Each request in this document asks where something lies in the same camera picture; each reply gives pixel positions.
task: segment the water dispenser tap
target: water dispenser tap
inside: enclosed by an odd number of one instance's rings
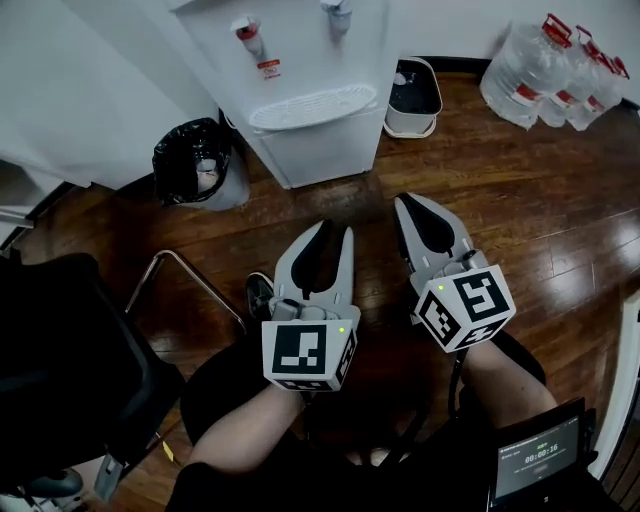
[[[322,10],[329,14],[331,30],[336,35],[343,36],[351,26],[351,0],[320,0]]]
[[[256,57],[260,57],[263,52],[259,27],[260,22],[249,16],[242,16],[231,24],[231,32],[234,32],[247,51]]]

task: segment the black chair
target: black chair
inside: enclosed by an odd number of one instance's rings
[[[106,455],[95,489],[108,500],[146,456],[184,379],[126,313],[166,256],[244,327],[233,306],[171,251],[154,257],[124,313],[87,254],[32,266],[0,257],[0,492],[24,494],[34,480]]]

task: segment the plastic water bottle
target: plastic water bottle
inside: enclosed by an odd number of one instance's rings
[[[599,80],[593,93],[586,101],[567,111],[567,120],[578,131],[587,127],[607,110],[622,101],[623,81],[629,80],[629,73],[620,57],[611,59],[604,53],[598,56]]]
[[[577,41],[572,41],[572,46],[565,52],[571,68],[569,83],[561,91],[544,98],[538,110],[540,118],[549,126],[562,126],[568,109],[587,101],[595,91],[600,78],[598,73],[600,50],[594,44],[591,32],[580,25],[576,28],[578,29]],[[584,42],[581,41],[581,36],[586,36]]]
[[[565,88],[570,68],[564,50],[571,29],[553,14],[542,27],[514,25],[480,83],[487,105],[500,117],[529,129],[545,96]]]

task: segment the water dispenser label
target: water dispenser label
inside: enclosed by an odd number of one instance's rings
[[[264,80],[271,80],[280,76],[280,59],[267,60],[258,64]]]

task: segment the timer display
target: timer display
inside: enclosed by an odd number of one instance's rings
[[[498,450],[496,498],[517,492],[565,469],[578,459],[580,422],[572,418]]]

